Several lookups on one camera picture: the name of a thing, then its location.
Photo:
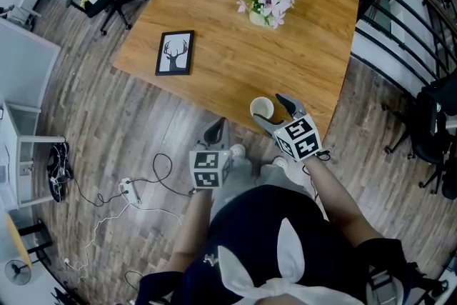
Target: white cable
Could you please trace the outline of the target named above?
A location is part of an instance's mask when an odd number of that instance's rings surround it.
[[[119,184],[119,191],[122,193],[121,185],[120,185],[120,184]],[[167,210],[163,210],[163,209],[142,209],[141,207],[137,207],[137,206],[131,204],[131,203],[126,199],[125,194],[122,194],[122,196],[123,196],[123,198],[126,200],[127,205],[122,209],[122,211],[120,212],[120,214],[119,214],[118,216],[106,217],[105,219],[103,219],[103,220],[97,222],[97,226],[96,226],[95,229],[94,229],[94,238],[89,242],[89,244],[87,244],[87,245],[84,247],[84,253],[85,253],[85,255],[86,255],[86,263],[83,264],[81,261],[76,261],[75,264],[74,264],[74,266],[70,265],[70,263],[66,263],[66,265],[67,265],[68,267],[70,267],[71,269],[73,269],[73,270],[76,271],[76,272],[79,272],[79,271],[82,270],[84,267],[88,266],[88,265],[89,265],[89,255],[87,254],[87,249],[95,242],[97,229],[99,228],[100,224],[104,223],[105,220],[118,219],[118,218],[124,213],[124,211],[127,210],[127,207],[129,207],[129,206],[132,206],[132,207],[134,207],[135,209],[137,209],[137,210],[139,210],[139,211],[160,211],[160,212],[164,212],[164,213],[166,213],[166,214],[170,214],[170,215],[176,217],[176,218],[178,219],[180,225],[183,224],[182,221],[181,221],[181,218],[180,218],[178,215],[174,214],[173,212],[170,212],[170,211],[167,211]],[[86,271],[86,275],[85,275],[85,276],[80,276],[80,277],[78,278],[77,284],[79,284],[79,282],[80,282],[81,279],[87,278],[87,275],[88,275],[88,274],[87,274],[87,271]]]

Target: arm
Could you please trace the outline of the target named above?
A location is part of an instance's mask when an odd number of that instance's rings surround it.
[[[164,272],[184,272],[202,250],[209,228],[211,193],[211,189],[205,189],[192,196]]]
[[[321,197],[328,219],[343,232],[353,246],[373,238],[382,238],[365,219],[357,203],[338,179],[316,156],[304,161]]]

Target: gray pants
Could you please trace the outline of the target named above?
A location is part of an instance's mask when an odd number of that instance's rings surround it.
[[[248,159],[235,157],[233,166],[224,185],[214,191],[214,202],[211,208],[211,220],[231,200],[256,186],[270,184],[291,191],[311,195],[303,186],[293,183],[287,178],[286,172],[280,166],[267,164],[262,166],[260,177],[252,176],[252,164]]]

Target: black picture frame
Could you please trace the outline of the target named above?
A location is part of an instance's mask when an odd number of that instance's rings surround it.
[[[164,53],[164,43],[165,38],[167,36],[177,35],[177,34],[185,34],[189,35],[189,45],[187,46],[187,59],[186,59],[186,66],[184,68],[180,68],[183,70],[173,70],[173,71],[160,71],[160,66],[162,62],[162,54]],[[192,51],[194,48],[194,36],[195,31],[175,31],[175,32],[165,32],[162,34],[159,46],[159,54],[157,56],[157,64],[156,64],[156,75],[189,75],[191,73],[191,60],[192,60]]]

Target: deer picture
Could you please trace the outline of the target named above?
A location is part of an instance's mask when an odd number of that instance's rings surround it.
[[[180,68],[179,66],[176,65],[176,59],[178,58],[179,55],[185,54],[187,52],[187,42],[183,40],[183,51],[178,52],[176,50],[176,55],[173,56],[171,52],[169,52],[169,46],[170,46],[170,41],[168,41],[165,46],[164,46],[164,54],[166,55],[166,58],[170,61],[170,70],[169,71],[183,71],[186,67]]]

